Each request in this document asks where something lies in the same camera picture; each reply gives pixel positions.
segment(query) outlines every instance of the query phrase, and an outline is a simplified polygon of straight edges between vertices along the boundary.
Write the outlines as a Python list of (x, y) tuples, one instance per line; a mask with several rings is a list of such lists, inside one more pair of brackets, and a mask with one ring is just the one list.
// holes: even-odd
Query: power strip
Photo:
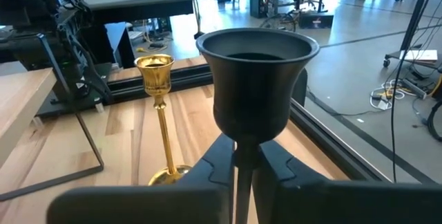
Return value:
[(422, 100), (427, 97), (427, 93), (420, 89), (418, 86), (414, 85), (411, 81), (409, 81), (409, 79), (402, 80), (402, 83)]

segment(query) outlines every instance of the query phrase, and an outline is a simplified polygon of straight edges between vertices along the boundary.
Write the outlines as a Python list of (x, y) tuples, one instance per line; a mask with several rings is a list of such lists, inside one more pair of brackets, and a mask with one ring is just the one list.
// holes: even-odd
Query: shelf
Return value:
[(0, 165), (57, 81), (51, 68), (0, 76)]

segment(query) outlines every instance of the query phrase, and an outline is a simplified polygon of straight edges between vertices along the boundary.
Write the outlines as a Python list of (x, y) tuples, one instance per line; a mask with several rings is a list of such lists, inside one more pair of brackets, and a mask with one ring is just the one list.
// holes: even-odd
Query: cup rim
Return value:
[[(235, 58), (235, 57), (227, 57), (224, 55), (215, 54), (215, 53), (207, 50), (204, 47), (204, 42), (208, 38), (211, 38), (211, 37), (219, 35), (219, 34), (229, 33), (229, 32), (244, 32), (244, 31), (247, 31), (247, 32), (273, 32), (273, 33), (296, 37), (302, 41), (307, 42), (311, 47), (311, 51), (307, 55), (304, 55), (302, 57), (297, 57), (297, 58), (291, 58), (291, 59), (253, 60), (253, 59), (241, 59), (241, 58)], [(302, 60), (306, 60), (306, 59), (310, 59), (310, 58), (314, 57), (315, 55), (317, 55), (319, 53), (319, 49), (320, 49), (318, 42), (310, 37), (300, 35), (300, 34), (294, 33), (294, 32), (285, 31), (285, 30), (274, 30), (274, 29), (267, 29), (267, 28), (230, 28), (230, 29), (225, 29), (225, 30), (216, 30), (216, 31), (204, 34), (201, 37), (198, 37), (198, 39), (196, 40), (196, 46), (197, 46), (197, 49), (202, 54), (206, 53), (206, 54), (214, 56), (214, 57), (227, 59), (227, 60), (231, 60), (231, 61), (235, 61), (235, 62), (250, 62), (250, 63), (257, 63), (257, 64), (284, 64), (284, 63), (291, 63), (291, 62), (295, 62), (295, 61), (302, 61)]]
[(170, 62), (170, 63), (168, 63), (168, 64), (163, 64), (163, 65), (161, 65), (161, 66), (156, 66), (155, 68), (164, 68), (164, 67), (166, 67), (166, 66), (172, 66), (173, 63), (175, 62), (175, 59), (174, 59), (173, 56), (171, 56), (171, 55), (166, 55), (166, 54), (152, 54), (152, 55), (144, 55), (144, 56), (141, 56), (141, 57), (137, 57), (135, 60), (133, 60), (133, 64), (134, 64), (135, 67), (137, 67), (137, 68), (143, 68), (143, 67), (141, 67), (141, 66), (138, 66), (138, 61), (141, 60), (141, 59), (149, 58), (149, 57), (169, 57), (169, 58), (171, 58), (171, 62)]

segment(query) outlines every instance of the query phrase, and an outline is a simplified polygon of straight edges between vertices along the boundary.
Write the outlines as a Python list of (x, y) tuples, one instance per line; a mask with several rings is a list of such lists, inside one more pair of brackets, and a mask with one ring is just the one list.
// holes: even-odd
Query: wheel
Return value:
[(390, 65), (390, 60), (389, 59), (385, 59), (383, 65), (384, 65), (384, 68), (387, 68)]

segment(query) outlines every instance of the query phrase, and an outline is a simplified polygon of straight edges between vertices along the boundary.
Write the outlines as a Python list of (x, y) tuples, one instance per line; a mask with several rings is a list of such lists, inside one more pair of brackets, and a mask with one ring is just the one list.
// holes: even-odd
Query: box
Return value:
[(299, 16), (299, 28), (324, 29), (332, 28), (334, 14), (332, 12), (302, 12)]

